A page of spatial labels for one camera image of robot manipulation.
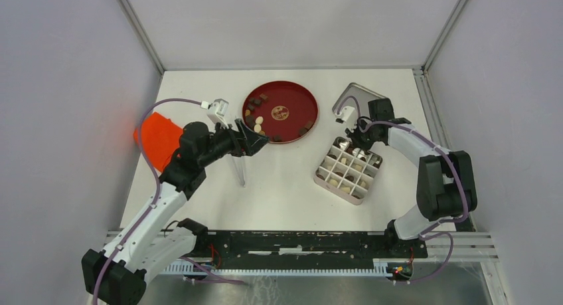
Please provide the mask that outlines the metal tongs white handle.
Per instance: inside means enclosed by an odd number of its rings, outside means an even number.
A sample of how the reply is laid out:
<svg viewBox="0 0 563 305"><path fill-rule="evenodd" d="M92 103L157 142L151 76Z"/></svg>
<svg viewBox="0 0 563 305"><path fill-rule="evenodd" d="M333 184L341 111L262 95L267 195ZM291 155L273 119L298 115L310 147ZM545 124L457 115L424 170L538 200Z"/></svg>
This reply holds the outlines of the metal tongs white handle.
<svg viewBox="0 0 563 305"><path fill-rule="evenodd" d="M231 157L232 166L238 184L241 187L246 186L246 160L244 157Z"/></svg>

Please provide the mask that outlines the pink compartment box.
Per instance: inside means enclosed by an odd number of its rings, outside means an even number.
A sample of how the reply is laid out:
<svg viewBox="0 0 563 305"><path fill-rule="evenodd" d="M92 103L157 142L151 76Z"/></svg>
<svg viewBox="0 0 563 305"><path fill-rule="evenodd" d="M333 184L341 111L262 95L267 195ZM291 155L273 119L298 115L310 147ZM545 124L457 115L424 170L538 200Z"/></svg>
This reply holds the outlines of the pink compartment box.
<svg viewBox="0 0 563 305"><path fill-rule="evenodd" d="M358 148L352 141L337 137L314 172L320 187L353 204L360 205L370 192L383 157Z"/></svg>

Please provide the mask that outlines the silver tin lid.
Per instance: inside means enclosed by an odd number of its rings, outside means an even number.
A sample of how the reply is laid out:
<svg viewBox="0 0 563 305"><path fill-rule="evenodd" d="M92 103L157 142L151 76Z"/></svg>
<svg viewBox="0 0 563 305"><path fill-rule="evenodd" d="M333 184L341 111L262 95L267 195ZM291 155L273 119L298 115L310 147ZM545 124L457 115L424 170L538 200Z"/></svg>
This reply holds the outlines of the silver tin lid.
<svg viewBox="0 0 563 305"><path fill-rule="evenodd" d="M337 98L332 107L334 115L338 114L345 106L353 106L359 111L360 116L370 117L368 103L372 100L385 99L386 96L377 93L356 82L350 83Z"/></svg>

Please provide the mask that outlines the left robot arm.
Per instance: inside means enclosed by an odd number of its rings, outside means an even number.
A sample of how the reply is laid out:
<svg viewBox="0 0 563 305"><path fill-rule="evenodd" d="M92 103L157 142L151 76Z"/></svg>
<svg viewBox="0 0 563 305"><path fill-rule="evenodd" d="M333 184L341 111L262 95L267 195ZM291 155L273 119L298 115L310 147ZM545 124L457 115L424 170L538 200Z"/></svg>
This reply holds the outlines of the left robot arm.
<svg viewBox="0 0 563 305"><path fill-rule="evenodd" d="M155 239L165 223L193 196L206 178L208 165L226 155L252 156L269 138L247 127L241 119L236 129L216 124L212 132L203 122L187 124L179 147L157 178L157 188L143 209L104 248L88 250L82 257L86 291L95 304L138 304L149 283L177 259L208 250L206 227L179 225L168 237Z"/></svg>

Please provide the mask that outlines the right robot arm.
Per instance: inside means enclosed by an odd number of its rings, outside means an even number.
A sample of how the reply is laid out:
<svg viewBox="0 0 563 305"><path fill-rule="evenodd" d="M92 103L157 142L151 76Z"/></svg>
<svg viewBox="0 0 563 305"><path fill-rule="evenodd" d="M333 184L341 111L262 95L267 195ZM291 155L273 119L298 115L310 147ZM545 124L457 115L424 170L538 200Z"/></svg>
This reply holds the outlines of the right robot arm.
<svg viewBox="0 0 563 305"><path fill-rule="evenodd" d="M347 126L347 137L364 151L375 143L389 146L418 170L416 204L392 220L383 247L392 257L410 249L410 240L425 236L445 223L462 223L477 207L477 194L470 155L451 151L423 136L411 121L397 118L390 99L368 102L368 116L361 115L359 102L341 104L336 117Z"/></svg>

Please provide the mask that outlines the red round tray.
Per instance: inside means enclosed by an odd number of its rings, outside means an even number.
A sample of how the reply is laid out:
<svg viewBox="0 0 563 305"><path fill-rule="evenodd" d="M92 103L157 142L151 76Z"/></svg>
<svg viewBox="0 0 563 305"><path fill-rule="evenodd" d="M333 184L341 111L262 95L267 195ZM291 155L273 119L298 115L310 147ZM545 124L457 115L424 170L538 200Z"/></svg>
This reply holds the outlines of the red round tray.
<svg viewBox="0 0 563 305"><path fill-rule="evenodd" d="M271 144L289 144L313 129L319 105L306 87L279 80L253 89L242 101L241 115L251 130L259 125Z"/></svg>

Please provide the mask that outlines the orange cloth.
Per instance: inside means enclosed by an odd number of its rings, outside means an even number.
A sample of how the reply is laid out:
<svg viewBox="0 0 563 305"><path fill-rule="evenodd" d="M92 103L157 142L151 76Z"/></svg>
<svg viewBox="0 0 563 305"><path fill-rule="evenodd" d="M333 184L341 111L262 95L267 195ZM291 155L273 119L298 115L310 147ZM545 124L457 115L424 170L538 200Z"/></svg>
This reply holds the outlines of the orange cloth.
<svg viewBox="0 0 563 305"><path fill-rule="evenodd" d="M152 113L142 125L143 149L152 166L162 173L179 147L183 129L158 112Z"/></svg>

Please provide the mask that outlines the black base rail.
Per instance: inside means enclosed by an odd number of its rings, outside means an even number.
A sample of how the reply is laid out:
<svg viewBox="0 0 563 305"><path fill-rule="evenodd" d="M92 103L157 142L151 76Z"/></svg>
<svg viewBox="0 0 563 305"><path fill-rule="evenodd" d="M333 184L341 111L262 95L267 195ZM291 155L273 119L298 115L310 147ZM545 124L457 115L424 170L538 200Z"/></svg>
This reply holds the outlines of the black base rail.
<svg viewBox="0 0 563 305"><path fill-rule="evenodd" d="M375 259L427 258L426 244L383 232L208 231L186 254L211 258L220 270L359 270Z"/></svg>

